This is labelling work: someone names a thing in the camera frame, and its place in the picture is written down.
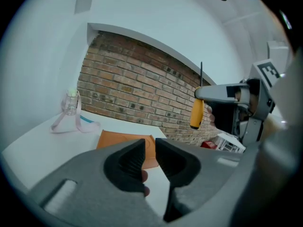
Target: red brick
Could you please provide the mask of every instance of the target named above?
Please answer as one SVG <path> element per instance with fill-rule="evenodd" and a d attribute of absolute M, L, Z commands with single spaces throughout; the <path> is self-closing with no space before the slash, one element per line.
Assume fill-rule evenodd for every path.
<path fill-rule="evenodd" d="M 159 96 L 156 96 L 155 94 L 144 92 L 144 91 L 141 91 L 138 89 L 134 89 L 133 94 L 136 96 L 144 97 L 144 98 L 154 100 L 154 101 L 157 101 L 159 99 Z"/>
<path fill-rule="evenodd" d="M 172 111 L 171 106 L 161 104 L 161 103 L 158 103 L 158 102 L 152 102 L 151 106 L 155 107 L 155 108 L 163 109 L 163 110 L 166 110 L 166 111 Z"/>
<path fill-rule="evenodd" d="M 194 103 L 193 103 L 193 102 L 190 102 L 190 101 L 188 101 L 188 100 L 185 100 L 185 104 L 186 104 L 187 106 L 190 106 L 190 107 L 194 106 Z"/>
<path fill-rule="evenodd" d="M 184 87 L 186 87 L 187 85 L 187 83 L 185 81 L 182 81 L 181 79 L 177 79 L 177 83 Z"/>
<path fill-rule="evenodd" d="M 157 89 L 156 94 L 160 95 L 160 96 L 163 96 L 163 97 L 166 97 L 166 98 L 169 98 L 170 100 L 176 100 L 177 99 L 177 97 L 175 95 L 172 95 L 171 93 L 168 93 L 166 91 L 159 90 L 159 89 Z"/>
<path fill-rule="evenodd" d="M 167 112 L 166 113 L 166 116 L 167 117 L 172 117 L 172 118 L 175 118 L 175 119 L 182 119 L 183 116 L 178 114 L 178 113 L 172 113 L 172 112 Z"/>
<path fill-rule="evenodd" d="M 159 103 L 162 103 L 162 104 L 169 104 L 169 100 L 166 98 L 163 98 L 163 97 L 160 97 L 158 101 L 159 101 Z"/>
<path fill-rule="evenodd" d="M 89 60 L 92 60 L 92 61 L 102 62 L 104 58 L 103 58 L 102 55 L 96 55 L 96 54 L 86 53 L 85 59 L 89 59 Z"/>
<path fill-rule="evenodd" d="M 127 116 L 126 117 L 126 120 L 127 121 L 130 121 L 130 122 L 135 122 L 135 123 L 142 123 L 142 124 L 151 124 L 151 120 L 149 119 L 142 119 L 142 118 L 136 118 L 136 117 L 132 117 L 132 116 Z"/>
<path fill-rule="evenodd" d="M 182 115 L 186 115 L 186 116 L 191 116 L 191 112 L 188 112 L 188 111 L 186 111 L 186 110 L 181 110 L 181 114 Z"/>
<path fill-rule="evenodd" d="M 136 79 L 137 74 L 125 70 L 124 71 L 124 76 L 127 77 L 127 78 Z"/>
<path fill-rule="evenodd" d="M 96 77 L 91 77 L 90 81 L 92 83 L 96 83 L 96 84 L 101 85 L 101 86 L 110 87 L 110 88 L 113 88 L 113 89 L 118 88 L 118 84 L 113 82 L 113 81 L 107 81 L 107 80 L 103 80 L 103 79 L 96 78 Z"/>
<path fill-rule="evenodd" d="M 94 64 L 93 61 L 86 60 L 86 59 L 84 59 L 84 61 L 82 63 L 83 66 L 88 66 L 88 67 L 93 67 L 93 64 Z"/>
<path fill-rule="evenodd" d="M 115 60 L 115 59 L 109 58 L 109 57 L 104 57 L 103 63 L 109 64 L 109 65 L 112 65 L 112 66 L 116 66 L 118 64 L 118 61 Z"/>
<path fill-rule="evenodd" d="M 174 58 L 172 58 L 170 55 L 168 55 L 167 53 L 165 53 L 162 50 L 159 50 L 155 47 L 151 48 L 150 51 L 152 51 L 155 55 L 161 56 L 163 58 L 166 58 L 167 60 L 175 60 Z"/>
<path fill-rule="evenodd" d="M 91 104 L 91 98 L 88 98 L 88 97 L 85 97 L 85 96 L 81 97 L 81 101 L 84 104 Z"/>
<path fill-rule="evenodd" d="M 163 117 L 163 116 L 159 116 L 159 115 L 155 115 L 155 114 L 149 114 L 148 118 L 152 119 L 152 120 L 161 121 L 161 122 L 168 122 L 167 117 Z"/>
<path fill-rule="evenodd" d="M 177 78 L 169 73 L 167 73 L 166 78 L 174 82 L 177 81 Z"/>
<path fill-rule="evenodd" d="M 149 93 L 153 93 L 153 94 L 155 94 L 155 92 L 156 92 L 155 88 L 150 87 L 148 85 L 143 85 L 142 90 L 149 92 Z"/>
<path fill-rule="evenodd" d="M 161 110 L 161 109 L 156 109 L 156 114 L 165 116 L 166 115 L 166 111 Z"/>
<path fill-rule="evenodd" d="M 135 52 L 139 54 L 145 54 L 147 48 L 137 45 L 134 49 Z"/>
<path fill-rule="evenodd" d="M 209 105 L 204 104 L 204 109 L 203 109 L 203 111 L 207 113 L 207 112 L 208 112 L 208 107 L 209 107 Z"/>
<path fill-rule="evenodd" d="M 157 60 L 157 61 L 159 61 L 159 62 L 161 62 L 161 63 L 163 63 L 163 64 L 165 64 L 165 65 L 168 65 L 168 64 L 169 64 L 169 60 L 167 60 L 167 59 L 165 58 L 165 55 L 163 55 L 163 56 L 158 56 L 158 55 L 156 55 L 156 54 L 154 54 L 154 53 L 152 53 L 152 52 L 150 52 L 150 51 L 147 51 L 147 52 L 146 52 L 146 55 L 149 56 L 149 57 L 151 57 L 151 58 L 153 58 L 153 59 L 155 59 L 155 60 Z"/>
<path fill-rule="evenodd" d="M 132 69 L 133 72 L 137 73 L 137 74 L 141 74 L 143 76 L 146 76 L 146 70 L 143 70 L 139 67 L 134 66 L 134 68 Z"/>
<path fill-rule="evenodd" d="M 86 82 L 84 82 L 84 81 L 77 82 L 77 87 L 85 88 L 85 86 L 86 86 Z"/>
<path fill-rule="evenodd" d="M 93 53 L 93 54 L 98 54 L 99 49 L 98 48 L 94 48 L 94 47 L 89 47 L 87 52 L 89 53 Z"/>
<path fill-rule="evenodd" d="M 159 74 L 161 76 L 165 76 L 166 75 L 165 71 L 163 71 L 163 70 L 161 70 L 161 69 L 159 69 L 159 68 L 157 68 L 155 66 L 146 64 L 146 63 L 142 63 L 141 67 L 144 68 L 144 69 L 147 69 L 147 70 L 149 70 L 151 72 L 154 72 L 156 74 Z"/>
<path fill-rule="evenodd" d="M 183 80 L 184 80 L 185 82 L 188 83 L 188 85 L 186 85 L 186 87 L 187 87 L 188 89 L 191 89 L 190 86 L 196 85 L 196 83 L 195 83 L 192 79 L 189 79 L 189 78 L 187 78 L 187 77 L 183 77 Z"/>
<path fill-rule="evenodd" d="M 102 63 L 95 63 L 94 67 L 99 70 L 104 70 L 104 71 L 111 72 L 114 74 L 119 74 L 119 75 L 123 74 L 123 71 L 116 66 L 109 66 L 109 65 L 102 64 Z"/>
<path fill-rule="evenodd" d="M 109 95 L 104 95 L 104 94 L 99 94 L 99 100 L 108 102 L 108 103 L 113 103 L 115 101 L 115 98 Z"/>
<path fill-rule="evenodd" d="M 151 59 L 149 62 L 150 65 L 153 65 L 155 67 L 158 67 L 159 69 L 163 69 L 164 65 L 161 62 L 158 62 L 156 60 Z"/>
<path fill-rule="evenodd" d="M 88 90 L 96 91 L 96 88 L 99 87 L 96 84 L 85 82 L 85 88 Z"/>
<path fill-rule="evenodd" d="M 169 134 L 169 133 L 165 133 L 164 134 L 166 136 L 166 138 L 174 138 L 176 136 L 176 134 Z"/>
<path fill-rule="evenodd" d="M 181 109 L 179 109 L 179 108 L 174 108 L 172 111 L 173 111 L 173 113 L 177 113 L 177 114 L 181 113 Z"/>
<path fill-rule="evenodd" d="M 178 85 L 177 83 L 174 83 L 166 78 L 160 77 L 159 82 L 162 82 L 163 84 L 171 86 L 175 89 L 180 89 L 180 85 Z"/>
<path fill-rule="evenodd" d="M 145 99 L 145 98 L 139 98 L 139 103 L 147 105 L 147 106 L 150 106 L 152 104 L 151 100 L 148 100 L 148 99 Z"/>
<path fill-rule="evenodd" d="M 127 92 L 127 93 L 132 93 L 133 92 L 132 87 L 128 87 L 128 86 L 125 86 L 125 85 L 122 85 L 122 84 L 119 85 L 119 90 Z"/>
<path fill-rule="evenodd" d="M 179 129 L 185 130 L 185 129 L 186 129 L 186 125 L 180 125 L 180 126 L 179 126 Z"/>
<path fill-rule="evenodd" d="M 104 72 L 104 71 L 100 71 L 100 73 L 99 73 L 99 77 L 107 79 L 107 80 L 113 79 L 113 76 L 114 76 L 114 74 L 108 73 L 108 72 Z"/>
<path fill-rule="evenodd" d="M 140 110 L 142 112 L 151 113 L 151 114 L 155 113 L 155 111 L 156 111 L 156 109 L 153 108 L 153 107 L 148 107 L 148 106 L 140 105 L 140 104 L 133 104 L 133 103 L 131 103 L 130 107 L 134 108 L 136 110 Z"/>
<path fill-rule="evenodd" d="M 126 78 L 126 77 L 119 76 L 119 75 L 114 76 L 114 81 L 129 85 L 132 87 L 142 88 L 142 83 L 129 79 L 129 78 Z"/>
<path fill-rule="evenodd" d="M 182 98 L 184 98 L 184 99 L 186 99 L 186 100 L 189 100 L 189 98 L 190 98 L 189 95 L 187 95 L 187 94 L 185 94 L 185 93 L 182 93 L 181 91 L 176 90 L 176 89 L 174 89 L 173 94 L 175 94 L 175 95 L 177 95 L 177 96 L 179 96 L 179 97 L 182 97 Z"/>
<path fill-rule="evenodd" d="M 162 84 L 160 82 L 157 82 L 155 80 L 149 79 L 149 78 L 141 76 L 141 75 L 138 75 L 137 80 L 140 81 L 140 82 L 143 82 L 147 85 L 151 85 L 153 87 L 157 87 L 157 88 L 160 88 L 160 89 L 162 88 Z"/>
<path fill-rule="evenodd" d="M 105 108 L 105 103 L 104 102 L 101 102 L 101 101 L 98 101 L 98 100 L 92 100 L 91 104 L 94 106 L 94 107 L 97 107 L 97 108 Z"/>
<path fill-rule="evenodd" d="M 120 107 L 115 104 L 106 104 L 106 109 L 115 111 L 115 112 L 119 112 L 119 113 L 123 113 L 123 114 L 134 115 L 134 110 L 129 109 L 129 108 Z"/>
<path fill-rule="evenodd" d="M 123 107 L 128 107 L 129 102 L 125 101 L 123 99 L 120 99 L 120 98 L 116 98 L 115 104 L 117 104 L 119 106 L 123 106 Z"/>
<path fill-rule="evenodd" d="M 194 82 L 197 83 L 197 84 L 200 84 L 200 77 L 198 76 L 196 78 L 196 75 L 195 75 Z"/>
<path fill-rule="evenodd" d="M 128 49 L 123 49 L 121 54 L 123 55 L 127 55 L 127 56 L 132 56 L 133 55 L 133 51 L 128 50 Z"/>
<path fill-rule="evenodd" d="M 185 99 L 183 99 L 181 97 L 177 97 L 177 102 L 184 104 L 185 103 Z"/>
<path fill-rule="evenodd" d="M 170 123 L 177 123 L 177 122 L 178 122 L 178 119 L 172 119 L 172 118 L 170 118 L 170 119 L 169 119 L 169 122 L 170 122 Z"/>
<path fill-rule="evenodd" d="M 166 85 L 163 85 L 162 89 L 163 89 L 164 91 L 169 92 L 169 93 L 172 93 L 173 90 L 174 90 L 173 88 L 171 88 L 171 87 L 169 87 L 169 86 L 166 86 Z"/>
<path fill-rule="evenodd" d="M 159 75 L 157 75 L 157 74 L 155 74 L 155 73 L 153 73 L 153 72 L 150 72 L 150 71 L 147 72 L 146 76 L 147 76 L 148 78 L 154 79 L 154 80 L 156 80 L 156 81 L 159 80 Z"/>
<path fill-rule="evenodd" d="M 193 96 L 193 97 L 195 96 L 195 93 L 193 91 L 191 91 L 191 90 L 188 90 L 187 94 L 190 95 L 190 96 Z"/>
<path fill-rule="evenodd" d="M 184 104 L 180 104 L 175 101 L 170 101 L 169 105 L 174 106 L 176 108 L 180 108 L 180 109 L 186 109 L 186 106 Z"/>
<path fill-rule="evenodd" d="M 118 46 L 114 46 L 114 45 L 109 45 L 108 50 L 113 51 L 113 52 L 117 52 L 117 53 L 121 53 L 123 48 L 118 47 Z"/>
<path fill-rule="evenodd" d="M 89 94 L 88 90 L 85 90 L 85 89 L 82 89 L 82 88 L 78 88 L 78 91 L 80 93 L 80 96 L 88 96 L 88 94 Z"/>
<path fill-rule="evenodd" d="M 119 61 L 117 66 L 126 70 L 132 70 L 132 66 L 124 61 Z"/>
<path fill-rule="evenodd" d="M 140 112 L 140 111 L 135 111 L 134 116 L 145 119 L 146 116 L 147 116 L 147 113 L 143 113 L 143 112 Z"/>
<path fill-rule="evenodd" d="M 178 129 L 178 128 L 179 128 L 179 125 L 178 125 L 178 124 L 175 124 L 175 123 L 165 123 L 165 122 L 163 122 L 163 123 L 162 123 L 162 127 Z"/>
<path fill-rule="evenodd" d="M 202 120 L 202 124 L 210 124 L 209 121 Z"/>
<path fill-rule="evenodd" d="M 161 127 L 162 126 L 162 122 L 152 121 L 151 125 Z"/>
<path fill-rule="evenodd" d="M 112 113 L 112 112 L 110 112 L 106 109 L 96 108 L 96 107 L 92 107 L 90 105 L 85 105 L 85 110 L 89 111 L 89 112 L 92 112 L 92 113 L 100 114 L 100 115 L 103 115 L 103 116 L 111 116 L 111 113 Z"/>
<path fill-rule="evenodd" d="M 109 93 L 111 96 L 115 96 L 115 97 L 119 97 L 121 99 L 127 100 L 127 101 L 131 101 L 131 102 L 138 102 L 139 98 L 137 96 L 133 96 L 127 93 L 123 93 L 120 91 L 116 91 L 116 90 L 110 90 Z"/>
<path fill-rule="evenodd" d="M 193 110 L 193 107 L 186 106 L 186 110 L 191 112 Z"/>
<path fill-rule="evenodd" d="M 135 66 L 141 66 L 141 64 L 142 64 L 141 61 L 136 60 L 136 59 L 134 59 L 134 58 L 132 58 L 132 57 L 128 57 L 126 61 L 127 61 L 128 63 L 130 63 L 130 64 L 135 65 Z"/>
<path fill-rule="evenodd" d="M 108 56 L 110 58 L 113 58 L 113 59 L 120 60 L 120 61 L 126 61 L 127 60 L 127 56 L 126 55 L 121 55 L 121 54 L 114 53 L 114 52 L 105 52 L 104 55 Z"/>
<path fill-rule="evenodd" d="M 116 45 L 116 46 L 119 46 L 119 47 L 122 47 L 122 48 L 126 48 L 128 50 L 133 50 L 135 48 L 135 41 L 134 39 L 131 39 L 131 38 L 128 38 L 128 37 L 116 37 L 113 39 L 112 41 L 112 44 L 113 45 Z"/>
<path fill-rule="evenodd" d="M 176 130 L 176 129 L 171 129 L 171 128 L 165 128 L 165 132 L 166 133 L 176 133 L 178 130 Z"/>
<path fill-rule="evenodd" d="M 95 86 L 95 91 L 102 93 L 102 94 L 109 94 L 109 88 L 106 87 L 100 87 L 100 86 Z"/>
<path fill-rule="evenodd" d="M 90 75 L 80 73 L 79 80 L 80 81 L 90 81 Z"/>
<path fill-rule="evenodd" d="M 150 63 L 151 61 L 151 59 L 148 56 L 139 54 L 137 52 L 133 52 L 132 57 L 145 63 Z"/>
<path fill-rule="evenodd" d="M 119 120 L 126 120 L 126 114 L 114 113 L 113 117 Z"/>
<path fill-rule="evenodd" d="M 90 67 L 82 66 L 81 73 L 97 76 L 99 71 Z"/>
<path fill-rule="evenodd" d="M 181 92 L 183 92 L 183 93 L 187 93 L 187 92 L 189 92 L 189 90 L 187 90 L 185 87 L 181 87 L 180 86 L 180 89 L 179 89 Z"/>
<path fill-rule="evenodd" d="M 189 121 L 178 120 L 178 124 L 189 125 Z"/>

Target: white table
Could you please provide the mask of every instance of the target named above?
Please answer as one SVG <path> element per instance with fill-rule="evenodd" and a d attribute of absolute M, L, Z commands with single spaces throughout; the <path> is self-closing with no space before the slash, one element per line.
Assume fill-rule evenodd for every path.
<path fill-rule="evenodd" d="M 95 149 L 102 130 L 166 138 L 155 126 L 112 119 L 85 111 L 81 115 L 100 122 L 100 129 L 90 133 L 75 131 L 52 134 L 49 129 L 58 118 L 57 115 L 21 136 L 2 152 L 10 170 L 27 190 L 72 157 Z M 60 123 L 63 128 L 73 128 L 74 125 L 74 116 L 65 116 Z M 162 216 L 168 199 L 169 181 L 160 167 L 148 169 L 147 172 L 149 177 L 144 184 L 150 188 L 151 193 L 146 200 Z"/>

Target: white ceiling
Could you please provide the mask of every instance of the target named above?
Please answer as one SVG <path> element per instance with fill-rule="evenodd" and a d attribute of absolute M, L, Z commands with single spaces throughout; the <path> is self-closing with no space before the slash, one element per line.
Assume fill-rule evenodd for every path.
<path fill-rule="evenodd" d="M 233 41 L 243 63 L 247 77 L 252 63 L 268 59 L 267 42 L 282 42 L 285 50 L 286 39 L 274 24 L 270 14 L 259 0 L 196 0 L 221 23 L 230 39 Z M 289 61 L 288 53 L 282 60 Z"/>

